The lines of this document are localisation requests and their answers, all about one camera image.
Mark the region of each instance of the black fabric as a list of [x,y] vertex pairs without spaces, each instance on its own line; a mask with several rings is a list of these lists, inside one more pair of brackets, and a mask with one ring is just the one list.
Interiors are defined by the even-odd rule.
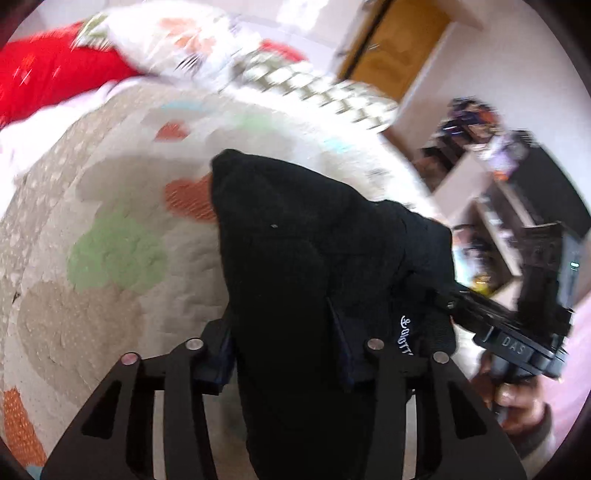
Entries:
[[0,0],[0,50],[43,0]]
[[399,203],[235,150],[213,160],[212,199],[257,475],[358,478],[375,400],[370,385],[339,385],[327,299],[407,354],[452,353],[449,318],[398,292],[410,271],[453,281],[450,231]]

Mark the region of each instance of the white pillow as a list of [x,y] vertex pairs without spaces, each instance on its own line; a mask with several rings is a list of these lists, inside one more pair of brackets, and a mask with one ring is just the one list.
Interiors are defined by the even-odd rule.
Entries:
[[108,37],[137,69],[202,85],[227,84],[239,50],[223,10],[183,1],[154,1],[109,11]]

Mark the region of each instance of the floral bedspread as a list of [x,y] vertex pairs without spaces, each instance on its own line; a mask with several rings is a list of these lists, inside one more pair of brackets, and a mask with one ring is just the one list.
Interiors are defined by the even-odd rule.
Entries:
[[[437,214],[403,157],[345,122],[167,86],[113,98],[35,165],[0,223],[0,426],[31,472],[123,353],[166,353],[224,311],[209,163],[225,148]],[[206,409],[220,478],[255,478],[236,385]]]

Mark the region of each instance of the shelf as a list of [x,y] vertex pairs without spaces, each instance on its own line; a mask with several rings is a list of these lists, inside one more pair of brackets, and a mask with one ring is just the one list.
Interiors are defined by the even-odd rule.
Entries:
[[521,258],[519,252],[516,249],[511,248],[509,245],[507,245],[507,242],[501,237],[499,228],[490,221],[489,212],[482,205],[482,203],[478,201],[478,199],[474,201],[474,207],[476,209],[476,212],[478,213],[478,216],[482,220],[482,223],[484,224],[486,230],[490,234],[492,242],[497,247],[503,259],[503,262],[505,262],[505,264],[507,265],[509,272],[513,277],[520,277]]
[[505,196],[505,198],[513,208],[514,212],[519,217],[523,226],[535,226],[535,223],[531,215],[526,210],[521,200],[519,200],[519,197],[515,194],[511,186],[507,182],[497,179],[495,179],[495,185]]
[[433,192],[433,200],[449,225],[462,219],[475,198],[493,183],[493,175],[474,152],[465,153]]

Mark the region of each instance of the bed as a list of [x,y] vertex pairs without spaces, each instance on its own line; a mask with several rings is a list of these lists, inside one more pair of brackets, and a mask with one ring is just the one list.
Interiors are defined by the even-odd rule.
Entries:
[[[20,160],[0,212],[0,432],[33,474],[123,353],[167,353],[224,311],[209,161],[225,148],[296,163],[368,199],[440,217],[392,145],[301,102],[139,79],[74,104],[20,124],[20,142],[10,135],[9,157]],[[51,134],[31,149],[29,136],[44,125]],[[576,335],[565,379],[579,394],[567,405],[548,386],[558,444],[589,391],[580,375],[586,336]],[[480,350],[467,332],[459,345],[456,361],[473,374]],[[236,385],[208,397],[206,409],[220,478],[256,478]],[[163,478],[161,456],[155,462]]]

